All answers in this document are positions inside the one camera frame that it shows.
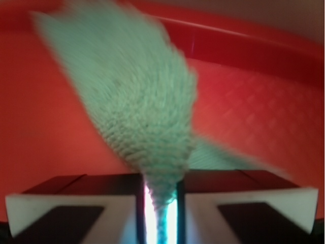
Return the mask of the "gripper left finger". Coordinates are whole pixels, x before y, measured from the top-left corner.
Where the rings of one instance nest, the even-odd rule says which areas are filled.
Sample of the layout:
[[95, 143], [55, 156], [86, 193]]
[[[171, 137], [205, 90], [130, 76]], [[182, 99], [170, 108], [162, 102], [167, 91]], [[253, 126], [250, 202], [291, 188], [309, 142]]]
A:
[[6, 197], [9, 243], [145, 243], [139, 174], [56, 176]]

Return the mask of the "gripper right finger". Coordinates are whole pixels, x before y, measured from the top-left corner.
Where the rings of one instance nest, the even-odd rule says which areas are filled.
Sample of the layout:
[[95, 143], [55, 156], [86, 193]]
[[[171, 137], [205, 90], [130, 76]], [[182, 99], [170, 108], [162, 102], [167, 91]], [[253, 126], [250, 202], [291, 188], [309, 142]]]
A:
[[317, 242], [315, 188], [264, 170], [192, 170], [177, 191], [177, 243]]

